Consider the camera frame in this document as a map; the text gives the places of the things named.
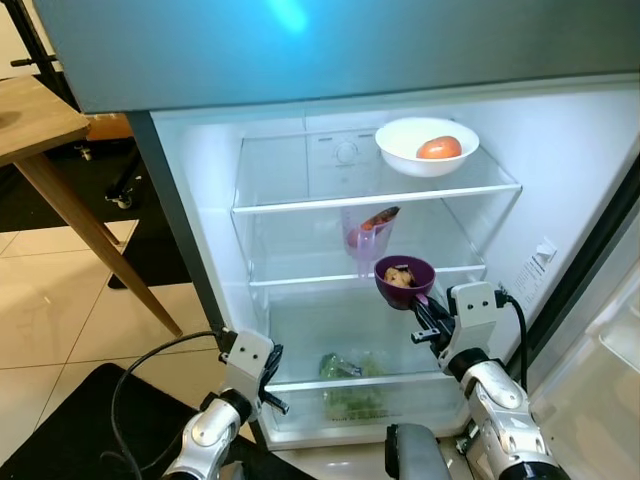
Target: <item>refrigerator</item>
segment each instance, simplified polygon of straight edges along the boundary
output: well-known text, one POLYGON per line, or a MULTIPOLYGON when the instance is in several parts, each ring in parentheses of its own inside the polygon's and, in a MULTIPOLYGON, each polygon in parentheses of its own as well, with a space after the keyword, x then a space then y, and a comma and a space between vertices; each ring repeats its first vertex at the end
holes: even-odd
MULTIPOLYGON (((290 411, 253 425, 270 450, 469 424, 350 225, 399 207, 381 253, 431 263, 445 305, 462 283, 506 289, 537 361, 637 197, 635 2, 36 6, 82 108, 127 112, 210 322, 284 346, 268 390, 290 411), (459 122, 480 148, 445 176, 400 174, 375 132, 406 117, 459 122), (330 358, 361 374, 327 378, 330 358)), ((490 356, 515 372, 515 312, 496 320, 490 356)))

